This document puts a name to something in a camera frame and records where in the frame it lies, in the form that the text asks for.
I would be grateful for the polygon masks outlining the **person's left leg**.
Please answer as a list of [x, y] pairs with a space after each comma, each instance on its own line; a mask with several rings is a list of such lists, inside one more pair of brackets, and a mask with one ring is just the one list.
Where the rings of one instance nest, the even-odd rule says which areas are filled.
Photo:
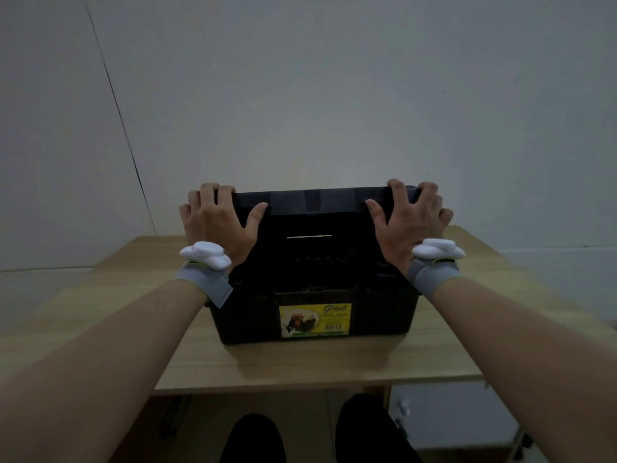
[[274, 421], [259, 413], [242, 416], [229, 434], [220, 463], [287, 463]]

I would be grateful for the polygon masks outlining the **person's left hand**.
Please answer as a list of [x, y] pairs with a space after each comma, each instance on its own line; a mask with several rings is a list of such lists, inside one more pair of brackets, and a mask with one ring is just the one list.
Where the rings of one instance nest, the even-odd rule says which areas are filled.
[[233, 205], [234, 186], [220, 185], [217, 205], [200, 205], [200, 188], [188, 193], [188, 203], [192, 209], [192, 223], [189, 230], [184, 230], [187, 244], [207, 241], [224, 248], [231, 259], [230, 273], [249, 256], [257, 239], [243, 239], [245, 224], [239, 221]]

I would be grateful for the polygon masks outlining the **person's right leg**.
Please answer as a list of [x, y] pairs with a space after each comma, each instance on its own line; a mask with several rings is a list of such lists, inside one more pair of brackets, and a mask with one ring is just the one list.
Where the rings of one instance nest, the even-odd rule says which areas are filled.
[[355, 394], [335, 427], [337, 463], [423, 463], [375, 396]]

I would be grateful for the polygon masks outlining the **white wrist tracker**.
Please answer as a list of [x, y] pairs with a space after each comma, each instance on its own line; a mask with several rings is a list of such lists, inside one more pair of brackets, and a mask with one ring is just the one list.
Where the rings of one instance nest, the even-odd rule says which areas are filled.
[[198, 241], [192, 246], [182, 248], [180, 255], [188, 262], [204, 265], [217, 272], [224, 272], [232, 266], [224, 248], [212, 242]]
[[437, 238], [424, 239], [421, 244], [412, 249], [412, 254], [415, 258], [422, 260], [459, 260], [467, 256], [455, 241]]

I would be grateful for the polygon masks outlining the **person's right forearm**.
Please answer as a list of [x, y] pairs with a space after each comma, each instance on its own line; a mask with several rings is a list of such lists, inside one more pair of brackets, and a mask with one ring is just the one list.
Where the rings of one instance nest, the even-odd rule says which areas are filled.
[[421, 292], [550, 463], [617, 463], [617, 350], [465, 277]]

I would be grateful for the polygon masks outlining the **person's right hand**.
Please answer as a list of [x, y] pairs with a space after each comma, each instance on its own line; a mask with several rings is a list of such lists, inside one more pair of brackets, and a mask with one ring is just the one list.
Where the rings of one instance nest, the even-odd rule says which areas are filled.
[[388, 181], [392, 191], [393, 210], [388, 236], [376, 236], [386, 262], [396, 267], [405, 277], [414, 255], [412, 249], [424, 239], [443, 237], [440, 231], [439, 211], [443, 208], [443, 198], [438, 194], [433, 204], [411, 203], [405, 184], [396, 178]]

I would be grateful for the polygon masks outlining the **black plastic toolbox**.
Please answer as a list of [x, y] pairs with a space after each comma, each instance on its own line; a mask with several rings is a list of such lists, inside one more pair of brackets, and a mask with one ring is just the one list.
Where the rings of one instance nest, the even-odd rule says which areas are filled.
[[420, 294], [385, 261], [365, 203], [379, 203], [389, 220], [389, 186], [232, 198], [242, 225], [258, 203], [268, 208], [229, 276], [232, 294], [210, 308], [223, 344], [408, 333]]

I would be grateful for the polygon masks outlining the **person's left forearm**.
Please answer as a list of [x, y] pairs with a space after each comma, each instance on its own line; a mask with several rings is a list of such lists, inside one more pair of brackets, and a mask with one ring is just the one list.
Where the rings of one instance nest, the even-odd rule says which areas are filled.
[[0, 386], [0, 463], [107, 463], [206, 303], [171, 280]]

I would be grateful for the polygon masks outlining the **person's leg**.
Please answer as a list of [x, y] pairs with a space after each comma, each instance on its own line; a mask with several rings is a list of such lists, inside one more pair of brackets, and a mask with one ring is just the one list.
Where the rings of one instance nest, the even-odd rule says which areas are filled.
[[335, 427], [337, 463], [423, 463], [375, 396], [355, 394]]
[[259, 413], [242, 416], [229, 434], [220, 463], [287, 463], [274, 421]]

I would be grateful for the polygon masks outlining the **wooden table leg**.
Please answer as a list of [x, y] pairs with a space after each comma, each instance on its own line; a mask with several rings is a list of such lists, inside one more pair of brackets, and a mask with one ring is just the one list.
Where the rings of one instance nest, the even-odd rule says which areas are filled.
[[391, 396], [392, 386], [391, 385], [381, 385], [381, 386], [366, 386], [362, 388], [362, 392], [381, 401], [383, 408], [386, 410], [389, 409], [390, 404], [390, 396]]

